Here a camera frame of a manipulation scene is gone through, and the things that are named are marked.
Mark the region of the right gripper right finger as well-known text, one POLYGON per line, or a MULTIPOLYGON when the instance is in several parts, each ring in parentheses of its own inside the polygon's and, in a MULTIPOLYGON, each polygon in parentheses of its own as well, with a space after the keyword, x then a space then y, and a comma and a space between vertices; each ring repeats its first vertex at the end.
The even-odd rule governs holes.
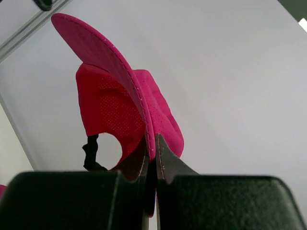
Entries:
POLYGON ((160 230, 304 230, 287 185, 277 177, 201 175, 156 136, 160 230))

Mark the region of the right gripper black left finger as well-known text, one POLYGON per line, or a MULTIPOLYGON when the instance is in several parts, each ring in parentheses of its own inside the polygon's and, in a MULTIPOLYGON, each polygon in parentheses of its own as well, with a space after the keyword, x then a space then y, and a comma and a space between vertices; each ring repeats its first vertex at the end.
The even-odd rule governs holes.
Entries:
POLYGON ((145 141, 110 171, 23 172, 0 201, 3 230, 146 230, 145 141))

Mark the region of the pink cap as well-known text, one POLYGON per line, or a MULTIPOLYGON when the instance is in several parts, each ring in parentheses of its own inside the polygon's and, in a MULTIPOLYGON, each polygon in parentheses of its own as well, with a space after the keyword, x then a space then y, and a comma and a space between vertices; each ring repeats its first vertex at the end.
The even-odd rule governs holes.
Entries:
POLYGON ((57 32, 82 61, 76 72, 79 108, 87 135, 84 168, 100 170, 96 162, 100 134, 113 135, 121 145, 124 161, 142 142, 149 160, 155 159, 155 136, 164 137, 177 156, 184 138, 158 85, 149 71, 132 69, 118 49, 84 21, 55 13, 57 32))
POLYGON ((1 185, 0 185, 0 199, 3 198, 3 196, 4 196, 5 192, 6 192, 6 190, 7 190, 7 185, 1 184, 1 185))

